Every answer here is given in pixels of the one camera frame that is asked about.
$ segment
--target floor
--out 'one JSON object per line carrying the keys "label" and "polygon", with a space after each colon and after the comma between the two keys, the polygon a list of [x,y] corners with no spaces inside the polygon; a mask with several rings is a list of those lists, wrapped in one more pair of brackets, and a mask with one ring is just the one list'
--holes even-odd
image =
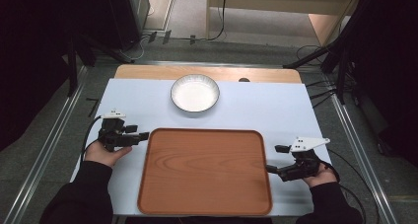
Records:
{"label": "floor", "polygon": [[[163,39],[158,37],[151,43],[143,41],[142,44],[136,45],[125,53],[132,57],[142,55],[136,59],[137,64],[156,63],[156,61],[179,64],[210,62],[235,67],[280,68],[280,65],[294,62],[298,57],[303,57],[315,50],[315,47],[304,47],[298,50],[304,45],[317,45],[308,16],[299,14],[229,11],[226,12],[225,17],[226,34],[219,39],[197,42],[194,45],[190,45],[187,40],[176,39],[177,37],[190,37],[190,35],[204,37],[204,29],[201,28],[204,17],[197,12],[201,5],[198,3],[201,1],[174,0],[166,27],[166,30],[172,30],[169,43],[163,44]],[[218,10],[211,11],[213,11],[212,36],[218,32],[220,22],[216,24],[217,20],[219,21]],[[260,18],[257,19],[257,24],[252,21],[253,18]],[[164,31],[159,32],[158,35],[163,36]],[[6,220],[19,191],[24,191],[23,187],[33,187],[33,192],[29,192],[24,205],[19,208],[21,212],[17,211],[18,214],[14,216],[14,220],[9,216],[6,223],[36,223],[44,207],[59,188],[69,181],[77,163],[79,144],[82,143],[86,128],[92,120],[89,113],[95,110],[94,101],[88,99],[99,100],[101,98],[108,78],[114,75],[120,64],[99,51],[95,53],[98,57],[96,67],[84,68],[78,60],[80,77],[85,72],[85,84],[80,87],[78,98],[74,101],[74,108],[67,117],[65,126],[60,130],[60,137],[56,143],[48,144],[45,141],[48,141],[49,132],[68,100],[66,98],[67,83],[57,90],[21,139],[0,152],[0,196],[2,199],[0,222]],[[307,65],[299,68],[298,71],[306,85],[324,80],[317,66]],[[334,75],[331,74],[328,77],[332,80]],[[309,86],[308,91],[310,95],[317,95],[326,91],[326,88],[323,84],[317,84]],[[415,223],[418,219],[416,212],[418,169],[400,157],[381,155],[376,146],[376,138],[361,110],[354,105],[349,92],[345,96],[347,105],[343,109],[350,114],[361,146],[370,159],[379,185],[388,199],[390,211],[396,217],[397,222],[392,223]],[[323,99],[324,97],[314,99],[313,105],[320,103]],[[314,108],[318,124],[323,136],[330,137],[332,140],[328,148],[342,155],[364,177],[365,171],[359,165],[356,153],[353,152],[353,145],[346,134],[347,128],[343,126],[336,104],[335,99],[331,97]],[[32,184],[25,184],[43,147],[53,148],[50,151],[50,159],[40,171],[38,180]],[[341,183],[360,198],[366,210],[367,223],[377,223],[374,198],[365,184],[344,160],[333,153],[330,156],[333,165],[342,175]],[[360,208],[353,196],[347,194],[347,198],[351,205]],[[274,223],[295,223],[295,220],[296,217],[273,218]]]}

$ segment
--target gray floor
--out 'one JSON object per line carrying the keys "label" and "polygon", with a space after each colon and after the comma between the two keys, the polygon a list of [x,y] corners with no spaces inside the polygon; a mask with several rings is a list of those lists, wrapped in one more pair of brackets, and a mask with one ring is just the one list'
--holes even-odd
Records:
{"label": "gray floor", "polygon": [[[286,41],[287,43],[281,41],[280,44],[248,43],[244,36],[242,36],[244,38],[242,42],[200,41],[194,45],[190,45],[186,40],[174,38],[168,44],[162,44],[161,38],[157,38],[152,43],[143,41],[145,53],[135,63],[142,64],[149,61],[209,62],[234,64],[236,66],[252,64],[254,67],[279,68],[280,65],[297,60],[296,52],[300,44],[311,44],[309,38],[314,37],[314,33],[309,23],[304,23],[302,28],[306,30],[304,34],[308,40],[299,41],[299,39],[295,39],[295,41],[292,41],[293,43],[290,41]],[[300,51],[300,56],[314,50],[314,47],[304,48]],[[142,54],[142,47],[138,44],[127,51],[126,54],[132,57],[139,56]],[[92,120],[91,117],[88,117],[88,114],[92,110],[93,102],[87,101],[86,98],[99,99],[105,90],[107,80],[114,75],[119,65],[117,61],[100,52],[97,52],[97,57],[96,67],[88,68],[86,85],[22,216],[21,223],[36,223],[47,203],[58,189],[69,181],[72,175],[80,145],[88,124]],[[306,66],[298,70],[306,84],[323,80],[317,66]],[[0,152],[0,196],[2,199],[0,222],[5,220],[23,181],[30,172],[49,131],[55,123],[67,99],[67,90],[68,84],[65,83],[37,115],[21,139]],[[314,95],[324,92],[326,89],[323,87],[309,87],[308,90],[311,95]],[[418,219],[418,213],[416,212],[418,208],[418,193],[416,191],[418,169],[402,158],[382,156],[377,149],[376,138],[362,112],[354,106],[349,93],[346,94],[346,98],[346,109],[355,124],[362,145],[372,161],[383,190],[390,200],[390,205],[398,223],[415,223]],[[332,100],[325,101],[314,111],[323,136],[329,137],[332,141],[328,148],[342,155],[360,171]],[[342,175],[341,183],[353,190],[365,206],[367,223],[376,223],[377,215],[374,200],[365,185],[344,161],[333,154],[330,156],[336,169]],[[352,205],[357,206],[353,197],[348,195],[347,198]],[[296,217],[274,218],[275,223],[294,223],[295,220]]]}

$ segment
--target rectangular tray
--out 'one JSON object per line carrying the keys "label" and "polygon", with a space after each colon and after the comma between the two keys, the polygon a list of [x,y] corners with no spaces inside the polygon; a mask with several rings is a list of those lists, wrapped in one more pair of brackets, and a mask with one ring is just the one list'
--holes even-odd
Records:
{"label": "rectangular tray", "polygon": [[264,144],[253,130],[158,128],[151,133],[138,208],[145,214],[266,215]]}

